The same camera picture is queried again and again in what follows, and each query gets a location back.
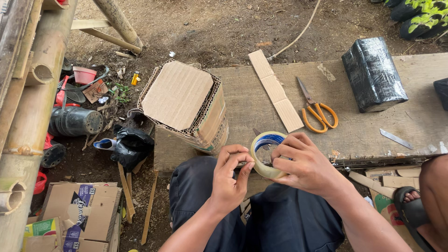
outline yellow lighter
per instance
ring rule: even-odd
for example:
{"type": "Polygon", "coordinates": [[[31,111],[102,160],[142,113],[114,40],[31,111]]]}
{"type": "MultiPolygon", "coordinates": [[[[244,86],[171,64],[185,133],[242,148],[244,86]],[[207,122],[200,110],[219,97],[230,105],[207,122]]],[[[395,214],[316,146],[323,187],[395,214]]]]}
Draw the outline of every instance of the yellow lighter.
{"type": "Polygon", "coordinates": [[[139,72],[138,72],[138,71],[135,71],[135,73],[134,73],[134,77],[132,77],[132,82],[131,82],[132,85],[136,85],[136,84],[137,84],[137,77],[138,77],[138,74],[139,74],[139,72]]]}

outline knee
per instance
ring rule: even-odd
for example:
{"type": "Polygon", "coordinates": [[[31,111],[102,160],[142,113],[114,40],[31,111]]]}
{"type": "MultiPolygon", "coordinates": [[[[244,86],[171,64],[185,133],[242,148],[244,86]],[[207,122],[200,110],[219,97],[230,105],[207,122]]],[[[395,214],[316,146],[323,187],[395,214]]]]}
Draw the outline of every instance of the knee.
{"type": "Polygon", "coordinates": [[[420,183],[448,180],[448,155],[438,156],[422,164],[420,183]]]}

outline dark pants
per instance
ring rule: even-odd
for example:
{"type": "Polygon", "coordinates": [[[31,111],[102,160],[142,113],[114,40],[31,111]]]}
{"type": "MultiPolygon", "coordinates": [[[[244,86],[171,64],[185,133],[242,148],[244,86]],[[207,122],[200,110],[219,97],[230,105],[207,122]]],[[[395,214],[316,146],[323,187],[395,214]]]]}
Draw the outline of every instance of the dark pants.
{"type": "MultiPolygon", "coordinates": [[[[180,164],[169,190],[173,231],[211,196],[216,159],[197,156],[180,164]]],[[[252,215],[244,226],[237,207],[215,228],[206,252],[335,251],[344,241],[342,221],[320,196],[274,183],[250,198],[252,215]]]]}

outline black sandal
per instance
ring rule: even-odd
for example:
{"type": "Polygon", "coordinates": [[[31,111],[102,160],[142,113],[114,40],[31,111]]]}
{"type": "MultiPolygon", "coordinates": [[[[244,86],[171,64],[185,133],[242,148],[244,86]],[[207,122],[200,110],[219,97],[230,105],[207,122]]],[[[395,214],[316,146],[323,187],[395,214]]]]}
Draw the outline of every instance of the black sandal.
{"type": "Polygon", "coordinates": [[[422,200],[418,198],[411,202],[404,203],[405,194],[412,191],[416,191],[420,195],[414,187],[402,187],[397,189],[394,195],[395,208],[415,242],[417,242],[424,251],[435,252],[434,248],[417,232],[419,226],[430,222],[426,211],[423,208],[422,200]]]}

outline dirt ground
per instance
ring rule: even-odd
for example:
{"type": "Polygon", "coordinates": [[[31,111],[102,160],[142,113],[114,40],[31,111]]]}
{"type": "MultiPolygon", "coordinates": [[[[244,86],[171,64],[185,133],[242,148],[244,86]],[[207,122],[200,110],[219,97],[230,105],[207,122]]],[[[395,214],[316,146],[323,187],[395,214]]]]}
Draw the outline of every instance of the dirt ground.
{"type": "MultiPolygon", "coordinates": [[[[290,42],[308,22],[317,1],[308,0],[116,0],[144,44],[137,59],[117,56],[120,48],[109,42],[72,31],[66,57],[74,65],[105,64],[111,68],[106,82],[130,87],[130,101],[119,104],[117,117],[135,108],[138,95],[155,66],[175,52],[175,59],[184,63],[200,63],[203,68],[250,65],[248,53],[263,49],[270,56],[290,42]],[[123,79],[116,70],[126,68],[123,79]],[[130,82],[134,71],[140,72],[136,86],[130,82]]],[[[398,37],[400,24],[389,25],[390,10],[369,0],[322,0],[312,24],[299,41],[273,60],[275,63],[328,61],[340,59],[356,39],[383,36],[392,55],[445,52],[447,48],[432,41],[405,41],[398,37]]],[[[104,19],[91,0],[79,0],[75,19],[104,19]]],[[[119,37],[111,28],[102,32],[119,37]]],[[[96,109],[98,103],[86,102],[83,107],[96,109]]],[[[119,123],[126,127],[149,132],[152,124],[143,117],[119,123]]],[[[113,138],[109,129],[97,139],[113,138]]],[[[55,138],[65,144],[67,155],[55,168],[44,170],[49,182],[119,182],[117,165],[110,160],[110,151],[93,146],[82,151],[85,137],[55,138]]],[[[140,172],[133,176],[133,195],[138,204],[134,222],[123,219],[120,252],[130,249],[157,251],[171,234],[168,222],[169,179],[157,181],[147,243],[140,245],[149,194],[154,181],[153,159],[149,156],[140,172]]],[[[356,185],[368,195],[366,187],[356,185]]],[[[38,209],[45,192],[33,198],[32,211],[38,209]]],[[[352,251],[346,240],[339,251],[352,251]]]]}

